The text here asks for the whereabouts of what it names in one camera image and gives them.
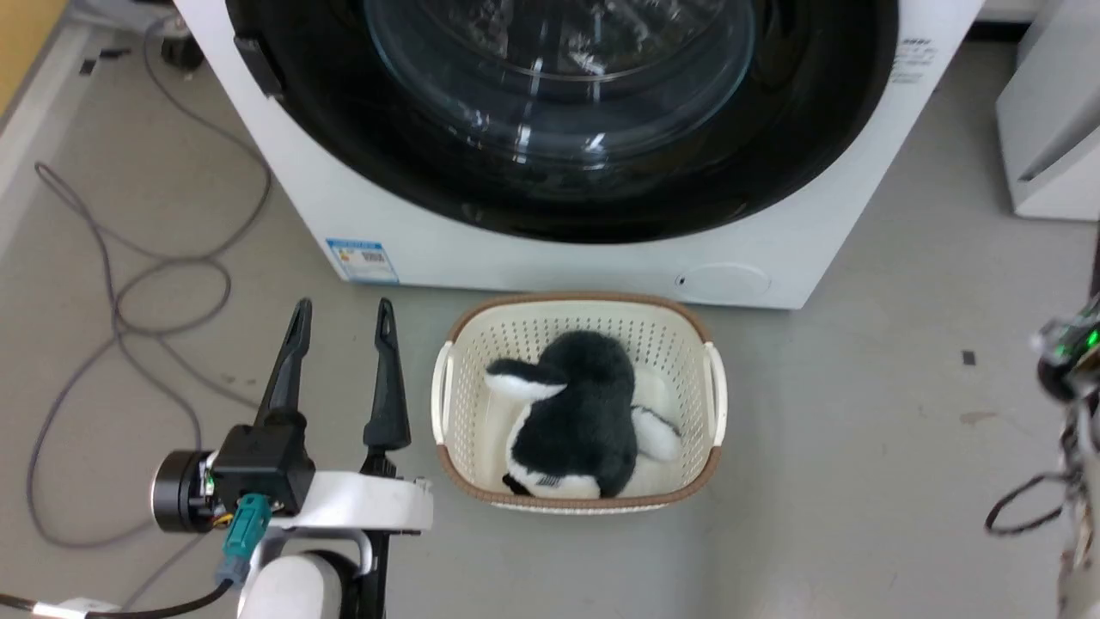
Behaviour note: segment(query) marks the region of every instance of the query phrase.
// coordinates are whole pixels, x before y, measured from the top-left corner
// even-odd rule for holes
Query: floor stain
[[[979,423],[988,419],[993,419],[996,417],[997,413],[993,413],[991,411],[975,411],[972,413],[963,413],[961,416],[959,416],[959,423],[961,423],[963,425],[969,425],[970,428],[974,428]]]

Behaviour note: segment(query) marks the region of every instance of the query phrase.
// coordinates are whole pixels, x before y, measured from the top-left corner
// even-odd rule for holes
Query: cable
[[[25,610],[31,612],[34,610],[34,600],[0,594],[0,606],[7,606],[8,608],[14,608],[15,610]]]
[[[85,615],[85,619],[162,619],[164,617],[176,617],[193,610],[198,610],[204,606],[210,606],[218,598],[226,595],[226,592],[228,592],[232,585],[233,583],[230,581],[222,581],[221,584],[218,585],[218,588],[209,594],[196,600],[176,606],[169,606],[168,608],[140,610],[138,612],[89,612],[88,615]]]
[[[232,581],[222,581],[221,584],[209,594],[198,599],[184,604],[177,604],[176,606],[169,606],[167,608],[139,610],[136,612],[88,612],[84,617],[85,619],[163,619],[165,617],[177,617],[193,610],[198,610],[204,606],[210,606],[217,601],[218,598],[226,595],[226,592],[228,592],[232,586]],[[35,607],[38,606],[38,603],[31,599],[0,594],[0,606],[7,606],[16,610],[25,610],[28,612],[35,612]],[[56,609],[54,605],[45,606]]]
[[[267,197],[271,194],[273,177],[271,168],[267,166],[263,156],[256,152],[249,143],[244,140],[237,137],[226,129],[218,126],[217,124],[206,120],[195,111],[188,109],[184,106],[161,81],[153,70],[152,62],[150,60],[150,44],[153,36],[158,33],[167,20],[161,20],[150,26],[142,38],[142,60],[144,63],[145,74],[148,76],[150,80],[156,87],[161,93],[164,95],[165,99],[176,108],[180,113],[191,119],[200,126],[220,135],[226,141],[230,142],[238,148],[240,148],[245,155],[251,159],[256,162],[256,164],[262,168],[264,174],[263,189],[260,194],[255,206],[249,212],[245,220],[235,229],[229,236],[226,237],[221,243],[216,245],[205,252],[191,254],[191,255],[169,255],[160,253],[156,251],[148,250],[130,239],[127,239],[113,229],[100,223],[91,212],[91,209],[80,197],[80,195],[65,181],[64,178],[57,172],[55,172],[50,165],[37,162],[34,164],[35,174],[42,179],[45,186],[53,191],[62,201],[62,205],[72,210],[74,213],[84,219],[85,223],[88,225],[88,230],[91,232],[96,245],[99,250],[99,258],[102,264],[103,269],[103,287],[107,292],[107,300],[110,306],[111,311],[111,336],[100,344],[73,373],[73,375],[65,382],[62,389],[58,391],[53,404],[50,406],[50,410],[46,413],[46,418],[42,423],[42,428],[38,431],[38,436],[35,439],[34,446],[31,451],[30,462],[26,468],[26,480],[24,487],[25,501],[28,511],[31,517],[31,521],[34,524],[34,529],[38,537],[42,538],[46,543],[53,546],[68,549],[68,550],[81,550],[81,549],[99,549],[103,546],[109,546],[124,540],[129,540],[143,531],[152,527],[152,521],[145,521],[133,527],[125,529],[124,531],[110,535],[100,540],[86,540],[77,541],[72,539],[66,539],[57,535],[46,529],[42,521],[42,517],[38,512],[37,505],[35,502],[35,489],[34,489],[34,477],[37,472],[38,461],[42,455],[42,447],[45,443],[50,430],[53,428],[54,422],[57,420],[57,416],[61,413],[63,406],[65,405],[69,393],[73,388],[87,375],[88,371],[91,369],[95,364],[102,358],[102,356],[113,347],[118,347],[119,352],[125,358],[127,363],[131,368],[134,369],[146,383],[148,383],[154,389],[164,395],[168,400],[170,400],[176,407],[187,417],[190,422],[195,449],[200,450],[202,444],[202,431],[200,428],[198,416],[195,412],[194,407],[183,396],[177,391],[168,387],[164,382],[154,376],[147,368],[145,368],[141,362],[134,358],[133,354],[130,352],[127,341],[130,338],[144,338],[146,340],[152,340],[157,343],[162,350],[164,350],[167,355],[176,362],[176,364],[184,369],[187,375],[191,376],[199,384],[204,385],[211,391],[238,402],[242,406],[249,407],[255,410],[258,404],[252,402],[248,398],[244,398],[224,387],[218,385],[217,383],[202,376],[194,366],[187,363],[177,353],[172,345],[167,342],[167,339],[175,335],[180,335],[183,333],[189,332],[191,330],[201,328],[212,321],[224,308],[226,303],[229,301],[229,297],[232,289],[232,277],[229,269],[219,262],[219,257],[233,247],[244,234],[252,228],[260,213],[263,211],[264,206],[267,202]],[[141,255],[152,258],[154,262],[151,266],[140,270],[136,275],[117,285],[114,273],[111,265],[110,253],[107,248],[107,240],[111,239],[127,248],[134,251]],[[139,325],[123,314],[122,312],[122,300],[125,295],[133,290],[134,287],[140,285],[142,281],[146,280],[150,276],[162,273],[164,270],[176,268],[180,266],[201,266],[206,268],[211,268],[221,275],[223,281],[223,290],[221,297],[215,302],[215,305],[201,317],[193,319],[190,321],[184,322],[179,325],[168,327],[168,328],[147,328]],[[136,593],[128,600],[123,608],[129,608],[133,601],[135,601],[142,594],[144,594],[153,583],[160,578],[168,567],[172,566],[176,561],[178,561],[187,551],[193,549],[201,538],[197,538],[188,542],[184,548],[180,549],[176,554],[174,554],[164,565],[154,571],[154,573],[138,588]]]
[[[1041,473],[1035,477],[1032,477],[1002,497],[1001,500],[997,501],[993,506],[993,509],[989,510],[989,515],[986,517],[986,532],[990,535],[999,538],[1020,535],[1021,533],[1034,531],[1048,522],[1053,522],[1062,516],[1063,506],[1058,506],[1038,518],[1034,518],[1021,524],[1001,526],[997,523],[997,520],[1001,517],[1001,511],[1009,507],[1009,504],[1016,500],[1020,495],[1023,495],[1044,482],[1057,482],[1072,487],[1080,484],[1080,476],[1072,473]]]

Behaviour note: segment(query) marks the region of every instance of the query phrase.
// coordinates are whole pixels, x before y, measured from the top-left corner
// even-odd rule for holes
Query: teal connector
[[[249,577],[249,560],[264,539],[272,521],[272,508],[263,495],[245,495],[237,504],[237,512],[229,526],[226,542],[221,545],[224,559],[215,574],[215,582],[232,581],[235,587],[244,586]]]

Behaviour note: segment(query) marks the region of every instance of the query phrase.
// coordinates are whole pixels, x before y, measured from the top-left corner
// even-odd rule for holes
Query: plush flipper
[[[512,490],[512,494],[515,495],[515,496],[517,496],[517,497],[530,497],[531,496],[530,491],[528,491],[527,488],[525,488],[522,484],[516,482],[516,478],[513,477],[510,474],[509,475],[505,475],[504,478],[501,479],[501,482],[504,482],[504,485],[507,486],[508,489]]]
[[[558,371],[515,360],[497,360],[485,368],[485,385],[490,389],[525,402],[553,398],[566,384],[568,379]]]
[[[680,458],[680,430],[676,427],[646,407],[634,407],[630,418],[638,436],[638,452],[663,463]]]

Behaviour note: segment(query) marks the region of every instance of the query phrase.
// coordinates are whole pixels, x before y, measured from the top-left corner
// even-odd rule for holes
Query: energy label sticker
[[[382,243],[369,241],[350,241],[345,239],[327,239],[329,248],[340,262],[348,278],[353,281],[367,283],[400,283],[397,270],[389,262],[389,255]]]
[[[893,84],[919,84],[939,55],[939,47],[932,38],[906,36],[898,43],[890,81]]]

